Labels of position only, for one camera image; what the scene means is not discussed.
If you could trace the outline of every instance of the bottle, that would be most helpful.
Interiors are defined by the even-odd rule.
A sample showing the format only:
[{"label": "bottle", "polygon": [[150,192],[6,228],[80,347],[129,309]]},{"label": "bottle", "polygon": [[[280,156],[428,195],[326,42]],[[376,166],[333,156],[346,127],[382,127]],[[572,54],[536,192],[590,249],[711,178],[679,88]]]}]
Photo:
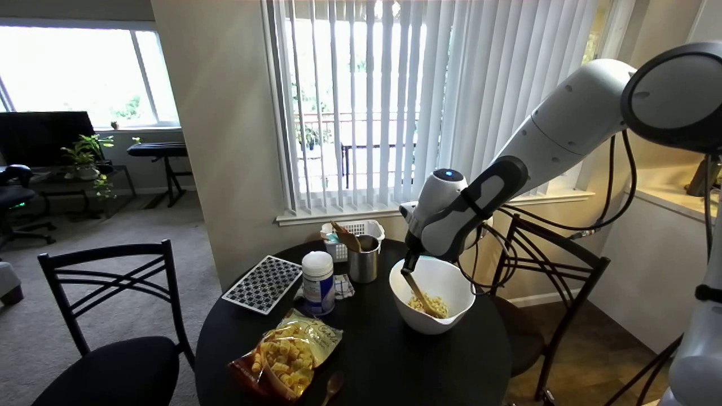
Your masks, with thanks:
[{"label": "bottle", "polygon": [[333,311],[333,258],[311,250],[301,258],[301,298],[309,316],[323,319]]}]

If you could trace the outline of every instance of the black chair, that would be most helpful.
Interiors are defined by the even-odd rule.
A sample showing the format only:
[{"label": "black chair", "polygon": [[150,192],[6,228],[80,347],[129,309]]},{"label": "black chair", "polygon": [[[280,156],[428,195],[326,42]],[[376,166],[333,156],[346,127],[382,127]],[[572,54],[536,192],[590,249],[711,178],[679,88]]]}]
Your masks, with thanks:
[{"label": "black chair", "polygon": [[[597,258],[583,246],[529,224],[518,214],[512,218],[503,253],[496,264],[490,297],[504,324],[510,347],[512,347],[512,378],[529,371],[536,360],[542,362],[542,375],[534,389],[534,399],[554,405],[552,392],[546,389],[548,373],[552,368],[556,347],[587,302],[590,290],[601,278],[608,260]],[[549,280],[561,298],[564,316],[556,321],[552,335],[546,339],[529,316],[512,302],[496,297],[496,291],[517,274],[533,272]]]},{"label": "black chair", "polygon": [[[42,253],[37,263],[80,360],[56,378],[33,405],[169,405],[178,381],[178,355],[182,353],[192,371],[196,371],[181,316],[170,244],[106,246],[56,258]],[[150,280],[163,274],[166,288]],[[138,291],[169,302],[178,341],[139,336],[90,350],[76,319],[121,291]]]},{"label": "black chair", "polygon": [[31,170],[24,166],[6,166],[0,167],[0,232],[2,242],[0,246],[14,242],[14,239],[42,239],[47,244],[53,242],[47,232],[31,232],[37,228],[53,231],[52,224],[27,224],[17,227],[16,214],[23,212],[31,198],[35,198],[35,192],[29,187]]}]

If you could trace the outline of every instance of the floor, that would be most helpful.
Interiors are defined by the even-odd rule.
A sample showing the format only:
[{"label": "floor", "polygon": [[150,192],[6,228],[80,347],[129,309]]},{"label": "floor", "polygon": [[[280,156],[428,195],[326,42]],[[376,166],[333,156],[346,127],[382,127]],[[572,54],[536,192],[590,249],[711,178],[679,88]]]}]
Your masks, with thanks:
[{"label": "floor", "polygon": [[[76,350],[64,325],[50,298],[40,275],[37,253],[62,253],[73,249],[123,244],[123,242],[159,242],[170,239],[182,298],[185,329],[196,343],[202,319],[218,298],[212,256],[202,218],[194,195],[178,202],[175,209],[143,209],[146,198],[138,198],[109,220],[53,218],[58,227],[56,242],[14,242],[0,249],[0,258],[14,264],[23,282],[24,301],[0,309],[0,405],[24,406],[42,390],[64,366],[76,360]],[[152,324],[139,321],[143,302],[121,304],[130,316],[109,329],[149,329]],[[542,325],[549,325],[560,308],[534,308],[533,316]],[[99,325],[104,319],[90,321],[91,343],[102,343],[109,332]],[[605,315],[587,308],[561,343],[556,366],[552,368],[548,389],[556,405],[605,405],[630,378],[640,371],[651,355],[626,332],[614,325]],[[174,406],[196,406],[194,378],[181,364]],[[538,366],[510,387],[510,405],[534,405],[533,389]],[[662,392],[665,378],[657,379],[648,399]],[[630,390],[618,405],[633,405],[639,389]]]}]

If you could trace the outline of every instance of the snack bag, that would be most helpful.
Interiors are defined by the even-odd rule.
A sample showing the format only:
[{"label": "snack bag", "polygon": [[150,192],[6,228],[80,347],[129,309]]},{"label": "snack bag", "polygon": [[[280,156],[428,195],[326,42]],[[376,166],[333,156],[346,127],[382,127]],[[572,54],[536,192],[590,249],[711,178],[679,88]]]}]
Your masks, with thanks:
[{"label": "snack bag", "polygon": [[292,403],[311,387],[313,371],[328,360],[340,336],[340,329],[292,309],[257,343],[249,373],[266,378],[283,399]]}]

